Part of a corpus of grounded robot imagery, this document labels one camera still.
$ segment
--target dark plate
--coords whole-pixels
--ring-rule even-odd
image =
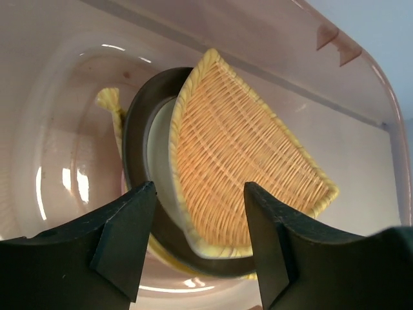
[[[129,188],[150,181],[146,153],[149,130],[161,107],[177,97],[191,70],[192,68],[173,68],[163,71],[147,81],[136,94],[128,110],[123,131],[123,168]],[[218,260],[199,257],[159,200],[151,233],[171,256],[199,273],[233,278],[255,272],[253,257]]]

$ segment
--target basket weave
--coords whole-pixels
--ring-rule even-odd
[[[169,152],[186,237],[201,256],[252,255],[243,201],[246,181],[311,217],[339,192],[214,49],[179,93]]]

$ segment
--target clear plastic container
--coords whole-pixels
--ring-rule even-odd
[[[0,3],[0,238],[34,236],[120,195],[110,114],[162,70],[217,48],[341,193],[318,218],[368,235],[411,225],[408,145],[379,65],[302,0],[83,0]],[[131,309],[242,309],[251,280],[191,278],[145,262]]]

